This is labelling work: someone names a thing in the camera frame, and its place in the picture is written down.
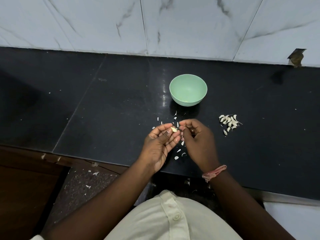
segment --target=white shirt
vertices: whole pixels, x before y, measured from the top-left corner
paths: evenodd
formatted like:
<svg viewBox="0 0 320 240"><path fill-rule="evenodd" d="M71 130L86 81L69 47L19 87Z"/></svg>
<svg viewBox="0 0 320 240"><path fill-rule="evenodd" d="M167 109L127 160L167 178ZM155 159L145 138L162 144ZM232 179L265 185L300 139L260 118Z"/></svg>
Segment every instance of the white shirt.
<svg viewBox="0 0 320 240"><path fill-rule="evenodd" d="M241 240L242 238L209 208L164 190L130 211L105 238L105 240L110 239Z"/></svg>

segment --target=speckled floor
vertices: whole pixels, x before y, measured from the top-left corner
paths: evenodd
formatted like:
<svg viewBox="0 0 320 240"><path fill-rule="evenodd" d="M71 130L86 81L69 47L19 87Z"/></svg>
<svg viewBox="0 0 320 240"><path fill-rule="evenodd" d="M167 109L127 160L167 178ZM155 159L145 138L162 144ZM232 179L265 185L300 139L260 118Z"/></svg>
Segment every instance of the speckled floor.
<svg viewBox="0 0 320 240"><path fill-rule="evenodd" d="M110 173L94 174L87 169L71 168L42 232L49 230L54 224L90 200L117 177L119 176ZM134 205L141 204L165 189L173 191L177 196L193 199L207 206L223 219L225 218L214 191L208 188L208 184L202 179L190 179L166 173L155 174Z"/></svg>

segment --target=light green bowl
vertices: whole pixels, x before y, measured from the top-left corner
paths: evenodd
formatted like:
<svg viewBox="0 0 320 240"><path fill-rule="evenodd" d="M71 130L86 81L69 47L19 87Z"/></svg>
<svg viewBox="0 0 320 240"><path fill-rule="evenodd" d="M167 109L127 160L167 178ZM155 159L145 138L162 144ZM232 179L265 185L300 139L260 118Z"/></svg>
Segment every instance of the light green bowl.
<svg viewBox="0 0 320 240"><path fill-rule="evenodd" d="M182 106L194 106L207 94L207 84L200 77L183 74L170 82L170 93L173 100Z"/></svg>

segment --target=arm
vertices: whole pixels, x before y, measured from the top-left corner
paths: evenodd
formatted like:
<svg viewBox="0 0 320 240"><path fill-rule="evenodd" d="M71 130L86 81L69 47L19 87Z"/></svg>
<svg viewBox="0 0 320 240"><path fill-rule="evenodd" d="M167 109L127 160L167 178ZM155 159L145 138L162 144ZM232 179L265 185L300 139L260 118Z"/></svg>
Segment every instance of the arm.
<svg viewBox="0 0 320 240"><path fill-rule="evenodd" d="M201 122L191 119L180 122L186 148L202 172L221 166L214 144L214 135ZM294 238L252 198L227 171L210 180L230 225L244 239Z"/></svg>
<svg viewBox="0 0 320 240"><path fill-rule="evenodd" d="M125 217L151 176L164 164L168 152L179 142L180 131L172 124L156 127L146 137L138 160L110 186L59 222L46 240L104 239Z"/></svg>

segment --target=left hand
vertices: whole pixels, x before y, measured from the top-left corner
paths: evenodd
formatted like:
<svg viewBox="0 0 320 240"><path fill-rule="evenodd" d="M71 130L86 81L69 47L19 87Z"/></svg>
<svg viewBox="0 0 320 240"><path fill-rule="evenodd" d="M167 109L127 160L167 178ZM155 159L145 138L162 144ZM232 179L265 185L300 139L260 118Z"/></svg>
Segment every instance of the left hand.
<svg viewBox="0 0 320 240"><path fill-rule="evenodd" d="M180 141L180 130L172 132L171 123L159 125L154 128L144 140L144 145L139 160L153 167L154 173L158 172L166 161L168 153Z"/></svg>

